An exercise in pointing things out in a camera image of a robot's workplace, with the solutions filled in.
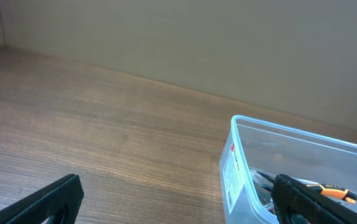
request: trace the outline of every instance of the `wooden table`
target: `wooden table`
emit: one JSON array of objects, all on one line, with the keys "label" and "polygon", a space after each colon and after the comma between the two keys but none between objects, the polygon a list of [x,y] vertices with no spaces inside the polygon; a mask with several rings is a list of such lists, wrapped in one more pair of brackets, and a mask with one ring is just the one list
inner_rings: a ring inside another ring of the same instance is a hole
[{"label": "wooden table", "polygon": [[0,209],[69,173],[77,223],[224,223],[218,161],[243,114],[357,132],[83,63],[0,48]]}]

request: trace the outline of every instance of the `pliers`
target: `pliers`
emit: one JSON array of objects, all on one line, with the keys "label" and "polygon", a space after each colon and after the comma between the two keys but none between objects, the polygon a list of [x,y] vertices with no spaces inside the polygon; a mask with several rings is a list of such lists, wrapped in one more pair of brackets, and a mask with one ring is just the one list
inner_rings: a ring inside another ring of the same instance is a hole
[{"label": "pliers", "polygon": [[[271,183],[275,182],[275,177],[259,171],[257,171],[257,173],[260,174],[265,179],[267,179],[269,182]],[[272,191],[272,187],[268,185],[261,184],[261,186],[270,192]],[[332,184],[308,184],[306,186],[324,196],[344,200],[350,204],[355,204],[357,201],[357,195],[354,192],[345,189],[343,187],[338,187]]]}]

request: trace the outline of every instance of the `label on container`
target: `label on container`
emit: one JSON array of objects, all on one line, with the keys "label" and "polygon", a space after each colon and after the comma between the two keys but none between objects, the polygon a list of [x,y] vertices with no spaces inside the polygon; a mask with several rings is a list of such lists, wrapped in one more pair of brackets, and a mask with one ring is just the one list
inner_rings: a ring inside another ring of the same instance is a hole
[{"label": "label on container", "polygon": [[241,167],[243,167],[241,153],[239,150],[235,150],[233,143],[223,167],[224,186],[230,214],[245,183]]}]

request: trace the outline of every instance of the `plastic bin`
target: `plastic bin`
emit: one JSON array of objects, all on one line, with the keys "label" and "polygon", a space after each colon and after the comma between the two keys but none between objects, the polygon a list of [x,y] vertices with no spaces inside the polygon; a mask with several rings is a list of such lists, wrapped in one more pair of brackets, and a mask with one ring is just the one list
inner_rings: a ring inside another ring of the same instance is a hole
[{"label": "plastic bin", "polygon": [[[278,223],[257,197],[253,169],[357,192],[357,144],[234,116],[220,159],[227,223]],[[357,212],[357,203],[347,207]]]}]

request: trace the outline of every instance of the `orange handle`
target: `orange handle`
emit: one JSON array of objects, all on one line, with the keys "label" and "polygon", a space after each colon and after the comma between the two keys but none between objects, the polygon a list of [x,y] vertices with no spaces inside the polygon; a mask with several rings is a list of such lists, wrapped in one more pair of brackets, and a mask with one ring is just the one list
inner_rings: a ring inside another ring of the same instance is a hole
[{"label": "orange handle", "polygon": [[307,187],[310,187],[314,191],[327,196],[333,197],[340,200],[344,200],[350,204],[354,204],[357,201],[357,195],[348,190],[344,189],[343,187],[338,187],[336,185],[331,184],[309,184]]}]

